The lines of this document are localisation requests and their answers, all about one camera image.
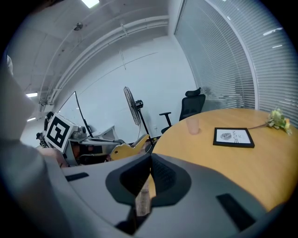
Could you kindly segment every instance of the ceiling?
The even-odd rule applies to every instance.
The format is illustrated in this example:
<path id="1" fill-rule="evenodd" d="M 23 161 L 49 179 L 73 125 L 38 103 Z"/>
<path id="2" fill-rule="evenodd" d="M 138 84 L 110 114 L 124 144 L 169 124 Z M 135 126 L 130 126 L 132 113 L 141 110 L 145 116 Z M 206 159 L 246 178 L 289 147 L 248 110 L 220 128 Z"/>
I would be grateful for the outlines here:
<path id="1" fill-rule="evenodd" d="M 90 9 L 81 0 L 64 0 L 29 15 L 8 46 L 14 78 L 26 93 L 39 93 L 36 103 L 47 102 L 70 65 L 99 38 L 121 24 L 165 16 L 167 9 L 168 0 L 101 0 Z M 78 22 L 83 28 L 74 31 Z"/>

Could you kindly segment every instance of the standing fan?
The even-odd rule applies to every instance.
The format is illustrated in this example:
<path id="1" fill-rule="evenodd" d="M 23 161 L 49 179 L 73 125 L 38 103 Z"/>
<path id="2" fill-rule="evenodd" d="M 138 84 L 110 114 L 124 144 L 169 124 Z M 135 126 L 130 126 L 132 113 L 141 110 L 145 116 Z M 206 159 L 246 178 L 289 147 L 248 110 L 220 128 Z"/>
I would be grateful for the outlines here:
<path id="1" fill-rule="evenodd" d="M 154 145 L 153 145 L 152 139 L 150 137 L 147 126 L 145 124 L 144 118 L 143 118 L 142 113 L 141 113 L 141 108 L 143 107 L 143 102 L 142 102 L 142 100 L 135 101 L 134 97 L 132 96 L 131 91 L 128 87 L 124 87 L 124 94 L 125 94 L 127 103 L 129 104 L 129 109 L 130 109 L 131 115 L 132 115 L 132 117 L 135 121 L 135 124 L 137 126 L 139 126 L 140 123 L 141 123 L 141 121 L 140 121 L 140 116 L 141 116 L 143 125 L 145 127 L 146 133 L 149 135 L 149 140 L 150 140 L 150 143 L 151 143 L 150 147 L 147 146 L 147 147 L 149 147 L 149 149 L 147 149 L 147 147 L 146 147 L 146 151 L 148 151 L 151 148 L 153 148 Z"/>

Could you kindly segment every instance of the picture frame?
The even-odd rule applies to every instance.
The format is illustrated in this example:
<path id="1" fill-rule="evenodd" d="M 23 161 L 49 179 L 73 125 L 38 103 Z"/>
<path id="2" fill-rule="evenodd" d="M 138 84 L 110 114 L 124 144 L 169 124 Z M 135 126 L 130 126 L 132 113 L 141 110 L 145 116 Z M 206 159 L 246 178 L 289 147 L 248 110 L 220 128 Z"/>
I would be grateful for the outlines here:
<path id="1" fill-rule="evenodd" d="M 247 128 L 215 127 L 213 145 L 254 148 L 255 144 Z"/>

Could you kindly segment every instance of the black office chair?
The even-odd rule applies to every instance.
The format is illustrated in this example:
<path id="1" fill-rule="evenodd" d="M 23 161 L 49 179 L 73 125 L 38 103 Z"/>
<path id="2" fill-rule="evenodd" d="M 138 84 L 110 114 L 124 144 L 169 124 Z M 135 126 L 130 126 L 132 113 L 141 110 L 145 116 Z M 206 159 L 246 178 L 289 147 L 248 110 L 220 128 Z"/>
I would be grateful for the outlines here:
<path id="1" fill-rule="evenodd" d="M 194 91 L 187 91 L 185 93 L 186 98 L 182 99 L 182 109 L 179 121 L 192 115 L 198 114 L 202 111 L 206 96 L 200 93 L 201 88 L 198 88 Z M 164 115 L 169 124 L 168 127 L 162 129 L 162 134 L 164 134 L 172 126 L 171 121 L 169 120 L 169 114 L 171 114 L 171 112 L 164 112 L 159 114 L 160 116 Z"/>

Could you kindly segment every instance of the black picture frame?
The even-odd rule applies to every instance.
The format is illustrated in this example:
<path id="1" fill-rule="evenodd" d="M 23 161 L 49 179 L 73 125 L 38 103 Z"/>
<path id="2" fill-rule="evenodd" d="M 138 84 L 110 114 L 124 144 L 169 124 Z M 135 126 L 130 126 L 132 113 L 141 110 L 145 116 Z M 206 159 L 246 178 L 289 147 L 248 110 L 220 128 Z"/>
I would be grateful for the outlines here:
<path id="1" fill-rule="evenodd" d="M 217 139 L 216 139 L 217 138 L 217 130 L 244 130 L 247 133 L 250 143 L 231 143 L 231 142 L 217 141 Z M 243 147 L 243 148 L 254 148 L 255 147 L 255 143 L 253 142 L 251 135 L 247 128 L 229 128 L 229 127 L 215 127 L 214 128 L 213 145 L 229 146 L 229 147 Z"/>

